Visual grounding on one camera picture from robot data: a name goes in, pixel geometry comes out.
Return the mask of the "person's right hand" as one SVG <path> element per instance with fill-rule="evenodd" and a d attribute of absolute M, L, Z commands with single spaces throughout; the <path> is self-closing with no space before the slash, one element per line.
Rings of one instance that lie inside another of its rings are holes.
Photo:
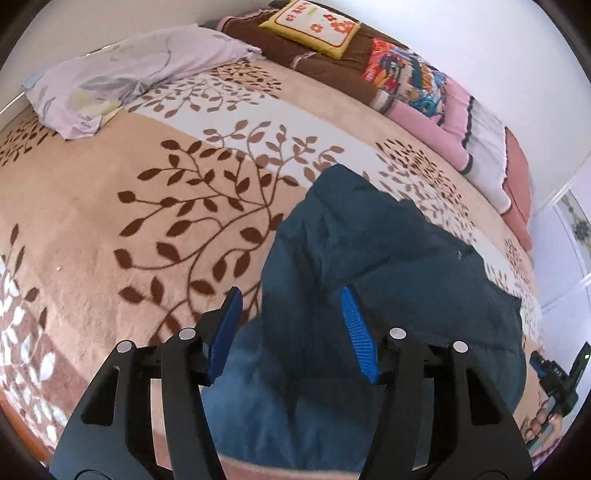
<path fill-rule="evenodd" d="M 554 407 L 555 400 L 546 399 L 536 415 L 526 417 L 520 428 L 524 441 L 533 444 L 529 452 L 535 468 L 554 452 L 563 438 L 563 417 L 553 411 Z"/>

